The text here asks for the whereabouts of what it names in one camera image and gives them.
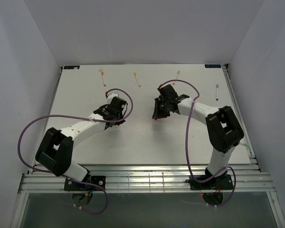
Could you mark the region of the orange capped white marker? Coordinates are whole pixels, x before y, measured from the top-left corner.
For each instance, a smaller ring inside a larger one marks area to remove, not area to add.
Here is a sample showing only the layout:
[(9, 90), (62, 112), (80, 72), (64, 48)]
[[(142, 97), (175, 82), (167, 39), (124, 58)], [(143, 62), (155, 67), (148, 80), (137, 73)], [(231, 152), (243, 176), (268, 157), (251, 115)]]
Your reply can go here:
[(103, 85), (106, 87), (104, 71), (101, 72), (101, 77), (102, 77)]

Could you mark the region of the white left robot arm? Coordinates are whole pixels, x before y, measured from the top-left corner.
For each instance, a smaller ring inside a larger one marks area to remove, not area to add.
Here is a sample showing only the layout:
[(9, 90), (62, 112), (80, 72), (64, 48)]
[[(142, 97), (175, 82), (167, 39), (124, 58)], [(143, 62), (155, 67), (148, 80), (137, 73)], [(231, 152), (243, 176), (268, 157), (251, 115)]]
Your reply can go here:
[(86, 190), (91, 185), (89, 171), (72, 159), (73, 149), (91, 137), (109, 127), (119, 125), (127, 102), (118, 97), (108, 97), (108, 104), (101, 106), (89, 115), (88, 120), (82, 120), (69, 127), (57, 130), (49, 128), (38, 148), (35, 159), (56, 176), (65, 176), (75, 180), (75, 185)]

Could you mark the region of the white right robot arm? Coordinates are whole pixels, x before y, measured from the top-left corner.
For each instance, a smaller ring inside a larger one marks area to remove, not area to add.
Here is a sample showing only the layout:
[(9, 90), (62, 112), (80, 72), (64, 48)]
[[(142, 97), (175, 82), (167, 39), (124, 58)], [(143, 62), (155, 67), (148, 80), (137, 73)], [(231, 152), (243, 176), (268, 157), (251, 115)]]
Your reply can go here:
[[(155, 107), (152, 119), (163, 119), (170, 116), (170, 113), (187, 116), (185, 132), (185, 156), (191, 179), (215, 189), (222, 183), (226, 176), (229, 159), (240, 141), (244, 138), (244, 131), (230, 106), (222, 108), (212, 107), (197, 102), (197, 97), (191, 98), (188, 95), (178, 95), (172, 85), (160, 85), (160, 93), (155, 98)], [(189, 128), (191, 119), (204, 124), (208, 131), (209, 141), (212, 145), (212, 155), (205, 175), (196, 178), (192, 172), (189, 158)]]

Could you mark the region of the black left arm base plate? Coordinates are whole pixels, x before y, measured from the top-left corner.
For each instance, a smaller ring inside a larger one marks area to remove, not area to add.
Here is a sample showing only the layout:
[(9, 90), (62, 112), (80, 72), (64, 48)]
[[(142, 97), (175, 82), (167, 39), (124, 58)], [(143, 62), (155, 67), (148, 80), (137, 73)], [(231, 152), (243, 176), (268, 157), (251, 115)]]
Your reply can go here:
[(105, 189), (106, 176), (88, 176), (82, 182), (65, 179), (64, 191), (101, 191)]

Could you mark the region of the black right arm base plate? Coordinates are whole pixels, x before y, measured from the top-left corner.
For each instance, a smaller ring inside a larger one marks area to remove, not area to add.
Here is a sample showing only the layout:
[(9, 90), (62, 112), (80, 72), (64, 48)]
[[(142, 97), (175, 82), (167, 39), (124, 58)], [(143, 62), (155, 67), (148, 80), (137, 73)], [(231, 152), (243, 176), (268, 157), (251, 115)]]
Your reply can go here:
[(191, 190), (232, 190), (234, 188), (230, 175), (213, 178), (205, 183), (197, 183), (192, 177), (185, 180), (190, 185)]

